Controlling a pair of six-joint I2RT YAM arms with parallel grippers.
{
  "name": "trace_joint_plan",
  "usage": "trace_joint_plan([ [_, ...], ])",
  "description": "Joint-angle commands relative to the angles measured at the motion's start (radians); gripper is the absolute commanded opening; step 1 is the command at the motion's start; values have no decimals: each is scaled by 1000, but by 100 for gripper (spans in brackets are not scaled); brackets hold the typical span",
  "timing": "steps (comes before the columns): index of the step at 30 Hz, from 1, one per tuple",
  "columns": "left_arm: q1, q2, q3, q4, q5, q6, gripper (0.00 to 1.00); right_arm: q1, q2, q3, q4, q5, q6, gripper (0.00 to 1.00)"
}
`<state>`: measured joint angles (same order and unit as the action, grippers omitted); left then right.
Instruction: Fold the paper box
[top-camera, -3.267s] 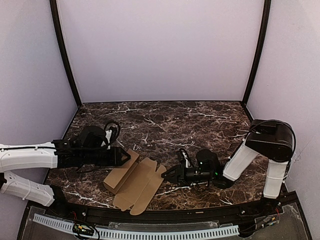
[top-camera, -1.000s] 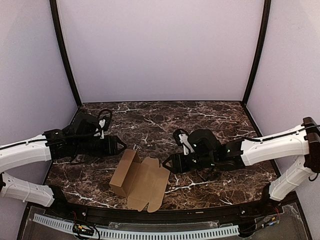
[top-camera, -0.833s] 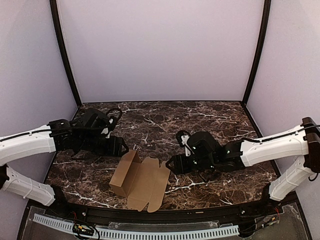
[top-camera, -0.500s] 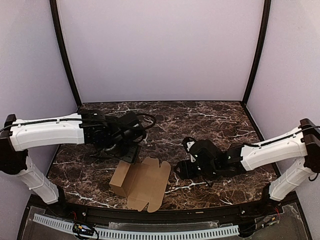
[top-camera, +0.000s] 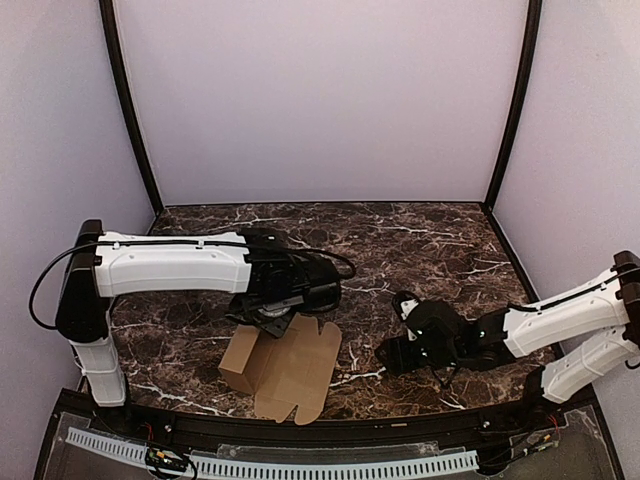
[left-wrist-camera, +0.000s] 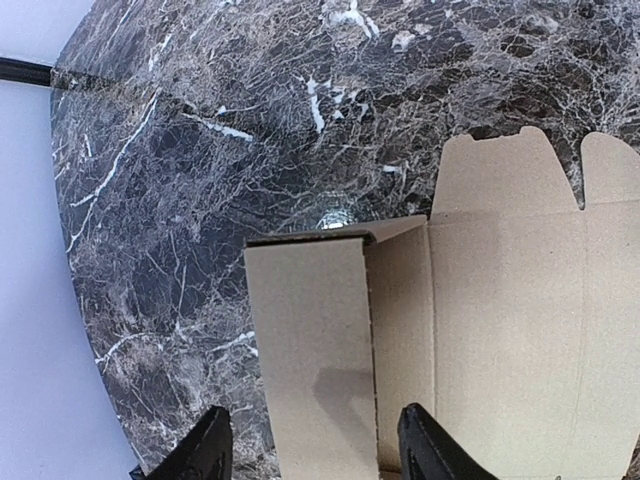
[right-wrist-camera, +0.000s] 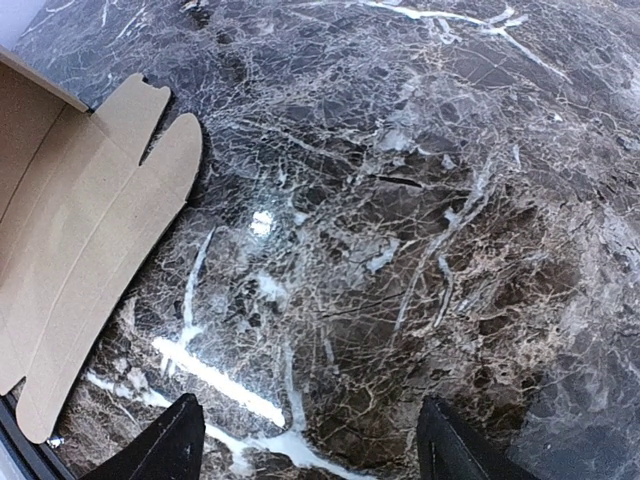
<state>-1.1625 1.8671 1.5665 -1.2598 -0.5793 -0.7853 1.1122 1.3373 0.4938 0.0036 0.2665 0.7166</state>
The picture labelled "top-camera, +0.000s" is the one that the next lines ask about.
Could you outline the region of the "brown cardboard box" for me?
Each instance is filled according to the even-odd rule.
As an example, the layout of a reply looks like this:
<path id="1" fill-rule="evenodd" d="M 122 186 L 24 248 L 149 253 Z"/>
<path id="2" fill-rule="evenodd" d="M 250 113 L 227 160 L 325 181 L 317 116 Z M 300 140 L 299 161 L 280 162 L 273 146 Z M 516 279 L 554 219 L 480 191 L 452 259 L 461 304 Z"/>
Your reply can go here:
<path id="1" fill-rule="evenodd" d="M 240 326 L 218 370 L 227 385 L 253 398 L 260 419 L 298 426 L 316 421 L 325 406 L 342 343 L 333 322 L 296 315 L 278 339 L 256 327 Z"/>

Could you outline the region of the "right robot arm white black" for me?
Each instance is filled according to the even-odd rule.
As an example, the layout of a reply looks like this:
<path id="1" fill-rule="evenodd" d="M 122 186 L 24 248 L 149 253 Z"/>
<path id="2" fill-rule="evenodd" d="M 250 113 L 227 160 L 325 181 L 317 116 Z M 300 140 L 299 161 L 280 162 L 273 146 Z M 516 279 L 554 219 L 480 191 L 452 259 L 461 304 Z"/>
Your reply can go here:
<path id="1" fill-rule="evenodd" d="M 576 392 L 639 355 L 639 258 L 630 251 L 572 290 L 528 305 L 509 305 L 467 320 L 444 301 L 400 291 L 392 307 L 405 334 L 388 338 L 376 358 L 392 375 L 421 368 L 484 372 L 551 344 L 586 335 L 580 346 L 537 368 L 525 398 L 562 404 Z"/>

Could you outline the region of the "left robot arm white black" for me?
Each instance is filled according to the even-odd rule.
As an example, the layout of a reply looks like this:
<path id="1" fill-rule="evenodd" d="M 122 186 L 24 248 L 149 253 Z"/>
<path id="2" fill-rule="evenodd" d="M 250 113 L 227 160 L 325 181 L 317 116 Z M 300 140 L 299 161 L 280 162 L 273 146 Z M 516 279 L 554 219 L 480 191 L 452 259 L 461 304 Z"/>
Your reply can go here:
<path id="1" fill-rule="evenodd" d="M 117 408 L 129 387 L 117 357 L 110 310 L 115 298 L 140 292 L 215 291 L 230 295 L 225 313 L 238 325 L 284 335 L 296 314 L 335 309 L 341 283 L 355 274 L 349 260 L 314 248 L 292 248 L 270 229 L 204 236 L 140 236 L 85 221 L 74 246 L 55 257 L 67 263 L 53 323 L 70 344 L 94 402 Z"/>

